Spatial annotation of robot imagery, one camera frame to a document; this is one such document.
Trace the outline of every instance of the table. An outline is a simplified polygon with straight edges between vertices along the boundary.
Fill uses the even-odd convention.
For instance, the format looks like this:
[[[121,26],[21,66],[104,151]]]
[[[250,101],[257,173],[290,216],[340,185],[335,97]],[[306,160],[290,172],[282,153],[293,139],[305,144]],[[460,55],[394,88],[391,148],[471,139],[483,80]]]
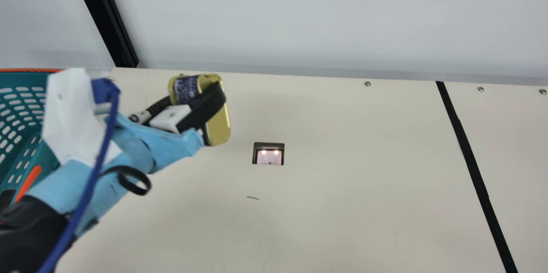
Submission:
[[[121,112],[182,72],[115,68]],[[231,140],[153,175],[59,273],[504,271],[434,82],[221,76]],[[284,165],[252,164],[254,142]]]
[[[446,87],[518,271],[546,272],[548,95],[536,86]]]

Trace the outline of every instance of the teal basket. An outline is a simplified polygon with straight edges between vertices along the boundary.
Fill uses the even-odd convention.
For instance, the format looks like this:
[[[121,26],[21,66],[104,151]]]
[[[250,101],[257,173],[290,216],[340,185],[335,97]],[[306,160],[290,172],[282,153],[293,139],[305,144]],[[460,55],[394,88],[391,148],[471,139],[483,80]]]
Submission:
[[[0,210],[59,166],[41,138],[51,72],[0,70]]]

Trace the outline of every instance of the gray wall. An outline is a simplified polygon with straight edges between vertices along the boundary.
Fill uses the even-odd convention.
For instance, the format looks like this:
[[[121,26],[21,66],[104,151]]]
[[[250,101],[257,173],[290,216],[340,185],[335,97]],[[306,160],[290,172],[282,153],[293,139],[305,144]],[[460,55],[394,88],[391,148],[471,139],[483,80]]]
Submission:
[[[117,2],[148,68],[522,83],[548,77],[547,0]]]
[[[0,68],[111,69],[84,0],[0,0]]]

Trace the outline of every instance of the blue cable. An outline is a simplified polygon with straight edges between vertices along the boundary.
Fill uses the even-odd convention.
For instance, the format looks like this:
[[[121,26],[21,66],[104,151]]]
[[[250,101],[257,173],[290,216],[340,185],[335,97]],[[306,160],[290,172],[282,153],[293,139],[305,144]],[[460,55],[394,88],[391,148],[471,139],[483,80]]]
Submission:
[[[51,251],[48,258],[44,261],[42,267],[39,269],[37,273],[51,273],[53,269],[55,269],[55,265],[57,265],[57,261],[59,261],[61,256],[63,256],[63,254],[67,250],[67,247],[69,246],[72,240],[72,236],[74,235],[74,231],[76,230],[76,227],[80,223],[80,220],[82,219],[82,216],[84,215],[84,212],[86,212],[86,208],[88,207],[88,204],[92,199],[93,190],[94,190],[95,184],[97,184],[97,181],[100,177],[100,172],[104,162],[104,157],[106,156],[108,144],[110,143],[110,140],[112,139],[112,134],[114,133],[114,128],[116,124],[116,115],[118,113],[118,99],[120,95],[120,90],[115,84],[112,84],[112,83],[110,84],[111,86],[109,86],[108,88],[107,96],[110,97],[111,108],[110,108],[110,113],[108,115],[106,131],[104,132],[104,138],[101,144],[101,149],[97,157],[97,161],[95,162],[95,166],[93,167],[92,173],[89,176],[86,189],[84,189],[82,198],[80,198],[80,202],[78,203],[78,206],[76,207],[76,210],[74,211],[74,214],[72,215],[70,219],[70,222],[68,223],[67,227],[63,231],[61,238],[59,238],[59,240],[57,241],[57,244],[55,244],[55,248]]]

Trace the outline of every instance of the white paper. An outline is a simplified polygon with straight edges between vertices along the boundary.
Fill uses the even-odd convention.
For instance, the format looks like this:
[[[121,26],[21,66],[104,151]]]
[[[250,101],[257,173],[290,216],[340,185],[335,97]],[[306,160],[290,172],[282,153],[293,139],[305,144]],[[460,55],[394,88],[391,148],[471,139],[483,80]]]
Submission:
[[[78,160],[93,167],[104,128],[94,115],[91,80],[83,68],[70,68],[48,76],[42,138],[61,164]],[[122,151],[110,142],[104,164]]]

